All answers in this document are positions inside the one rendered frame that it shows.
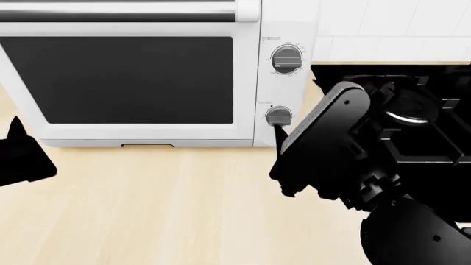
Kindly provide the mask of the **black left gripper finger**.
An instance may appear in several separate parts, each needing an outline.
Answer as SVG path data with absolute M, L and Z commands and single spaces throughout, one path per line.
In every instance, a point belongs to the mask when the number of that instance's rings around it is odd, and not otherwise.
M 7 140 L 25 140 L 29 138 L 23 124 L 19 117 L 15 116 L 10 123 L 10 128 L 7 134 Z

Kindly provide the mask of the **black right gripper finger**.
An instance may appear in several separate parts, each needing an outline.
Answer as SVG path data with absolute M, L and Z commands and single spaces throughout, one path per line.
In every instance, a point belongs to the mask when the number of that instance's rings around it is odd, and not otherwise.
M 312 79 L 312 81 L 319 88 L 322 94 L 325 96 L 327 94 L 327 83 L 320 79 Z
M 280 155 L 283 142 L 287 139 L 288 134 L 284 131 L 284 129 L 279 124 L 275 124 L 273 125 L 273 127 L 275 130 L 276 150 L 277 150 L 277 154 Z

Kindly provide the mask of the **grey timer knob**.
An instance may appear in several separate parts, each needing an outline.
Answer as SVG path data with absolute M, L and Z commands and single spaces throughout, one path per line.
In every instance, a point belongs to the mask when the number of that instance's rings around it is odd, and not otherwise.
M 291 125 L 291 119 L 291 111 L 284 106 L 271 107 L 266 112 L 266 122 L 268 125 L 288 126 Z

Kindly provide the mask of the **white toaster oven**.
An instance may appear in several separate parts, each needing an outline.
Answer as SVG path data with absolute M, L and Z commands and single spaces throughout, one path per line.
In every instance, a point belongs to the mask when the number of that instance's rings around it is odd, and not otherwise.
M 271 147 L 275 145 L 272 125 L 266 112 L 275 106 L 291 111 L 292 128 L 298 121 L 310 72 L 314 41 L 319 23 L 320 0 L 261 0 L 258 81 L 255 106 L 254 138 L 246 146 L 174 146 L 174 147 Z M 229 22 L 100 22 L 100 23 L 229 23 Z M 302 66 L 292 74 L 279 74 L 272 67 L 271 56 L 280 46 L 291 44 L 302 52 Z M 121 147 L 54 146 L 54 147 Z

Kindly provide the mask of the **toaster oven glass door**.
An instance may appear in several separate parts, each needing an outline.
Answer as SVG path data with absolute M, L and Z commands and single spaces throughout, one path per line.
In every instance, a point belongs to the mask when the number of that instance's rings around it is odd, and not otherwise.
M 260 26 L 2 23 L 0 83 L 51 146 L 246 146 Z

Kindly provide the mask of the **grey temperature knob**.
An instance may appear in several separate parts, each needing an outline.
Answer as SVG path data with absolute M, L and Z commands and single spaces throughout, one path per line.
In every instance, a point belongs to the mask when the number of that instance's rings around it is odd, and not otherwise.
M 279 74 L 292 74 L 302 66 L 302 52 L 296 46 L 278 47 L 271 56 L 272 67 Z

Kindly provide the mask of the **round black stove burner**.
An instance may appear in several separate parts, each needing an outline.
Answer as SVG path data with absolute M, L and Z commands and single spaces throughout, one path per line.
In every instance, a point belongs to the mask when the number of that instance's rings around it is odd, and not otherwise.
M 384 112 L 397 123 L 412 127 L 435 122 L 439 108 L 432 99 L 411 90 L 399 90 L 388 101 Z

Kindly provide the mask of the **black gas cooktop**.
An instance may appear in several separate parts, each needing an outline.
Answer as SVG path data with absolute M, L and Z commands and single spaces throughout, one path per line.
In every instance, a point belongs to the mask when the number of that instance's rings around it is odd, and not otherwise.
M 466 65 L 313 65 L 314 79 L 327 83 L 329 92 L 336 83 L 350 81 L 361 85 L 369 94 L 372 107 L 374 77 L 382 75 L 437 75 L 471 74 L 471 63 Z M 471 223 L 471 165 L 396 165 L 372 148 L 362 130 L 368 123 L 371 110 L 365 121 L 358 125 L 352 137 L 369 158 L 383 169 L 390 170 L 401 180 L 405 192 L 415 200 L 435 209 L 451 222 Z

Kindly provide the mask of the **black cast iron grate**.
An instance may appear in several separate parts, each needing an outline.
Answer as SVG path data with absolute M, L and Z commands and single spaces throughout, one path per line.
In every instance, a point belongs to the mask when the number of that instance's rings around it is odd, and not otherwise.
M 471 165 L 471 74 L 382 75 L 369 84 L 372 107 L 362 132 L 385 159 L 396 165 Z M 419 127 L 391 119 L 384 108 L 399 90 L 432 99 L 438 119 Z

